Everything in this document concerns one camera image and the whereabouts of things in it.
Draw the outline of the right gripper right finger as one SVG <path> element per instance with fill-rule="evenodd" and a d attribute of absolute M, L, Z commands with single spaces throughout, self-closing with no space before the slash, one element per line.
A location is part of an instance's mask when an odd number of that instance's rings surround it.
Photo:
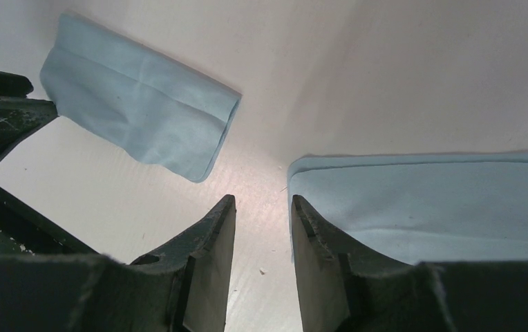
<path fill-rule="evenodd" d="M 304 331 L 528 331 L 528 261 L 405 264 L 291 202 Z"/>

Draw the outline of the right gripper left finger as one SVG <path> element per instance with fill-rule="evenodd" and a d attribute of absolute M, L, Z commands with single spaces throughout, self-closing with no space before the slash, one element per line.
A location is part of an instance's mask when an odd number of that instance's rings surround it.
<path fill-rule="evenodd" d="M 38 255 L 0 233 L 0 331 L 223 331 L 236 200 L 130 264 Z"/>

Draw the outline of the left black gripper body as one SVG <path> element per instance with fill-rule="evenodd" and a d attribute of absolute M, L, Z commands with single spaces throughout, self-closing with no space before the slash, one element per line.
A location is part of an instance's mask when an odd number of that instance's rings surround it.
<path fill-rule="evenodd" d="M 0 255 L 72 255 L 96 251 L 0 187 Z"/>

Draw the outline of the light blue cleaning cloth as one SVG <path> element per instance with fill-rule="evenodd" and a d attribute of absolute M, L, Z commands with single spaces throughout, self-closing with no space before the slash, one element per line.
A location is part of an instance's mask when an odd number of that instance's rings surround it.
<path fill-rule="evenodd" d="M 136 161 L 204 181 L 241 95 L 82 16 L 61 15 L 40 72 L 61 116 Z"/>

